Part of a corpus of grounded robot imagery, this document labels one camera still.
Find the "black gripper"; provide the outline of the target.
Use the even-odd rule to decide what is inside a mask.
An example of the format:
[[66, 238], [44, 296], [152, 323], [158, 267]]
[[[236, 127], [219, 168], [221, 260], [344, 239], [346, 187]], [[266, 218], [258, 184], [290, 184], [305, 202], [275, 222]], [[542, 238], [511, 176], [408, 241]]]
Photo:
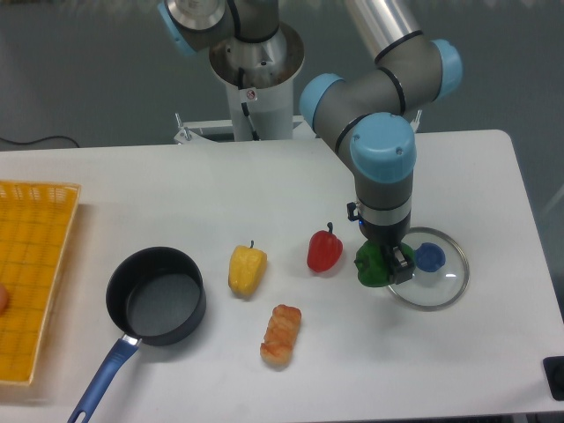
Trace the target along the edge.
[[357, 221], [364, 237], [383, 248], [383, 260], [391, 285], [399, 285], [413, 278], [414, 252], [401, 244], [411, 224], [411, 202], [406, 201], [395, 209], [376, 210], [361, 201], [346, 205], [347, 218]]

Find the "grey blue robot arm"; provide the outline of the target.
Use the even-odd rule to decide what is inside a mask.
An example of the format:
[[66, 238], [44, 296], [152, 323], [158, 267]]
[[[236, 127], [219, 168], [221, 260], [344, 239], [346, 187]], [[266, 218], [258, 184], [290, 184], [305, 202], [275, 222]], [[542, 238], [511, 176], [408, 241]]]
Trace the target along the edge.
[[346, 5], [375, 67], [348, 82], [312, 79], [300, 96], [293, 79], [305, 51], [275, 1], [162, 1], [171, 38], [185, 55], [207, 50], [226, 88], [234, 138], [286, 139], [300, 112], [312, 131], [352, 172], [356, 199], [348, 218], [373, 249], [357, 264], [371, 286], [411, 279], [415, 262], [402, 241], [410, 228], [416, 147], [404, 114], [454, 91], [463, 76], [457, 50], [430, 41], [402, 1]]

